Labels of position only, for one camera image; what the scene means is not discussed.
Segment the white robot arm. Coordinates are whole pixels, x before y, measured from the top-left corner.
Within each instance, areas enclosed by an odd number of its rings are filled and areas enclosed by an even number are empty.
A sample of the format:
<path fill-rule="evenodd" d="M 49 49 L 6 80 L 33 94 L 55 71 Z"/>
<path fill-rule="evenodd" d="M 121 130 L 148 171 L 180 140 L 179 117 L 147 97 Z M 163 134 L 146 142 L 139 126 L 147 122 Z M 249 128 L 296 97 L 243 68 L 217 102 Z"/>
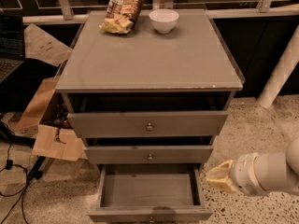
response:
<path fill-rule="evenodd" d="M 267 196 L 271 192 L 299 195 L 299 138 L 278 153 L 249 153 L 206 173 L 206 182 L 227 193 Z"/>

